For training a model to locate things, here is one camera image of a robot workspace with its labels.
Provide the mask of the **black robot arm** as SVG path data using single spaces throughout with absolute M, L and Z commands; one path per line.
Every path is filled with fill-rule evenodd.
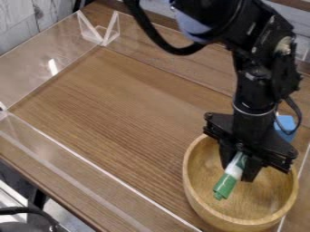
M 232 112 L 204 114 L 204 134 L 218 140 L 222 166 L 240 151 L 243 181 L 270 166 L 287 173 L 298 151 L 278 135 L 282 102 L 298 111 L 291 94 L 300 89 L 294 27 L 262 0 L 168 0 L 186 37 L 222 43 L 232 54 L 238 76 Z

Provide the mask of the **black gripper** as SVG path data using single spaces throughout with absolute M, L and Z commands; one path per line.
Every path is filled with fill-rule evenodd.
M 254 182 L 263 167 L 290 172 L 298 151 L 278 135 L 271 113 L 250 115 L 238 111 L 232 114 L 207 112 L 204 120 L 203 133 L 218 141 L 223 169 L 239 151 L 248 157 L 242 181 Z

